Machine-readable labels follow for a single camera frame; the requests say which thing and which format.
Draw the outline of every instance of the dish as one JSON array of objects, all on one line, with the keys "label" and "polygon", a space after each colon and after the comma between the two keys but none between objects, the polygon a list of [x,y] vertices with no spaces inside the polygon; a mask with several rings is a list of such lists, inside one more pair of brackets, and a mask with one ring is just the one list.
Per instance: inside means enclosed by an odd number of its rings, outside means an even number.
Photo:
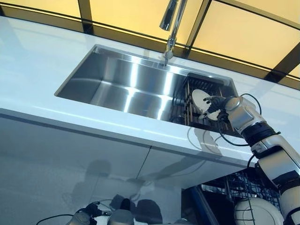
[{"label": "dish", "polygon": [[[208,108],[211,105],[211,103],[207,104],[205,101],[203,101],[203,99],[207,97],[210,97],[210,95],[203,90],[195,89],[192,92],[193,104],[200,114],[208,110]],[[219,112],[220,110],[215,111],[209,114],[207,117],[211,120],[217,120],[217,116],[219,115]]]},{"label": "dish", "polygon": [[[283,225],[283,216],[279,210],[261,198],[250,198],[255,225]],[[234,208],[236,225],[253,225],[253,217],[248,199],[241,200]]]}]

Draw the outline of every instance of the dish rack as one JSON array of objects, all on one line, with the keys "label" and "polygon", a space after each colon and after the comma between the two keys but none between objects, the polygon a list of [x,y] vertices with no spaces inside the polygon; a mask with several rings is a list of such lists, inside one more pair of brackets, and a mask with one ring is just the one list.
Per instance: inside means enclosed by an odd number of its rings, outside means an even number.
[{"label": "dish rack", "polygon": [[[199,78],[199,75],[189,73],[184,83],[175,88],[170,122],[218,132],[217,121],[208,118],[199,119],[200,114],[192,100],[192,92],[195,89],[203,90],[211,96],[235,96],[233,88],[224,85],[222,80],[204,76]],[[222,123],[221,130],[223,134],[240,137],[229,124]]]},{"label": "dish rack", "polygon": [[[256,173],[255,168],[250,167],[243,171],[209,181],[207,183],[201,184],[200,188],[203,191],[226,195],[227,200],[232,203],[232,206],[235,206],[241,200],[248,201],[252,219],[247,219],[247,221],[253,221],[254,225],[255,220],[253,218],[253,211],[250,203],[251,197],[262,198],[273,204],[276,208],[278,208],[279,211],[281,211],[279,192],[264,185],[264,183]],[[235,220],[246,221],[246,219],[236,218]]]}]

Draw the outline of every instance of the stainless steel sink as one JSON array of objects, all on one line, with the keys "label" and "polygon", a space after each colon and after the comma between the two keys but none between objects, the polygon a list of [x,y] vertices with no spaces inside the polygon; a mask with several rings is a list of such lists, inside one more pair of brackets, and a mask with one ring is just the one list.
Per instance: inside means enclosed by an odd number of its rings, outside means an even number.
[{"label": "stainless steel sink", "polygon": [[186,96],[181,91],[178,95],[178,90],[183,88],[191,72],[199,79],[218,80],[222,85],[231,87],[236,94],[229,78],[164,66],[159,61],[96,45],[55,95],[125,113],[172,121],[174,102],[179,102],[184,108]]}]

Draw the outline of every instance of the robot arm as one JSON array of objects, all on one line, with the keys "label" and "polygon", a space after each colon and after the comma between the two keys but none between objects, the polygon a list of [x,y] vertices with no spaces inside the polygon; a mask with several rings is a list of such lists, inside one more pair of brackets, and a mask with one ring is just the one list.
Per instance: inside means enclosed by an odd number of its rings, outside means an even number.
[{"label": "robot arm", "polygon": [[285,225],[300,224],[300,155],[243,97],[208,97],[202,118],[221,110],[218,120],[229,121],[246,140],[258,162],[255,165],[279,190]]}]

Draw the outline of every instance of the kitchen faucet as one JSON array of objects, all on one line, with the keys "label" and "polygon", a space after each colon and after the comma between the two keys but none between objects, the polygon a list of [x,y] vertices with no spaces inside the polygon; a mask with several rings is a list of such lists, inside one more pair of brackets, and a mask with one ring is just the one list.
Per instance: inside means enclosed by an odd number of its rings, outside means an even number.
[{"label": "kitchen faucet", "polygon": [[[176,5],[177,5],[177,1],[178,0],[170,0],[169,1],[167,9],[165,10],[164,17],[163,17],[163,19],[162,19],[162,21],[159,25],[159,27],[161,29],[167,30],[167,31],[170,30],[172,20],[173,20],[173,16],[174,16],[175,9],[176,9]],[[187,0],[181,0],[180,6],[179,6],[179,9],[178,9],[178,13],[177,13],[177,16],[176,16],[176,19],[175,19],[175,24],[174,24],[173,30],[171,32],[171,35],[168,38],[167,45],[166,45],[166,48],[165,48],[165,54],[164,54],[165,66],[168,63],[168,60],[173,57],[173,50],[174,50],[174,46],[175,46],[175,43],[176,43],[176,35],[177,35],[177,31],[178,31],[178,28],[179,28],[179,25],[180,25],[180,22],[181,22],[182,15],[183,15],[184,9],[186,7],[186,4],[187,4]]]}]

